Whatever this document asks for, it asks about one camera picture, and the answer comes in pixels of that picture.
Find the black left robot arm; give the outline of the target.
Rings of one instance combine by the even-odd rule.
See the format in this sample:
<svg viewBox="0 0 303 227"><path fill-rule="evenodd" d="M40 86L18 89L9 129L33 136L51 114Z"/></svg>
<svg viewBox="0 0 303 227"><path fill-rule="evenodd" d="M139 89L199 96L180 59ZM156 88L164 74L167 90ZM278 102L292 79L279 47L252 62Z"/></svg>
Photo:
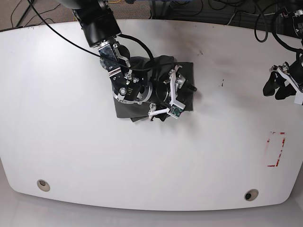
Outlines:
<svg viewBox="0 0 303 227"><path fill-rule="evenodd" d="M273 65L270 76L263 87L264 96L284 100L294 96L294 103L303 104L303 48L296 48L284 42L279 35L289 35L303 41L303 2L300 0L279 0L261 8L253 1L259 15L254 25L254 36L260 43L268 39L269 33L286 50L295 54L295 61Z"/></svg>

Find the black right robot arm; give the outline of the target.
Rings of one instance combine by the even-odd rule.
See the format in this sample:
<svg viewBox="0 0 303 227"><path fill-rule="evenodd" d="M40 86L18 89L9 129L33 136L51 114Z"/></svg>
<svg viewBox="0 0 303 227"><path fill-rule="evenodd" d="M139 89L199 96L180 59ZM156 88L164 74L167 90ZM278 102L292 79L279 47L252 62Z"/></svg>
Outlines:
<svg viewBox="0 0 303 227"><path fill-rule="evenodd" d="M117 38L134 38L121 32L106 0L63 0L62 4L73 11L88 45L98 49L100 64L112 84L118 118L164 121L193 110L193 63L177 62L167 55L154 57L142 42L139 45L147 57L131 56Z"/></svg>

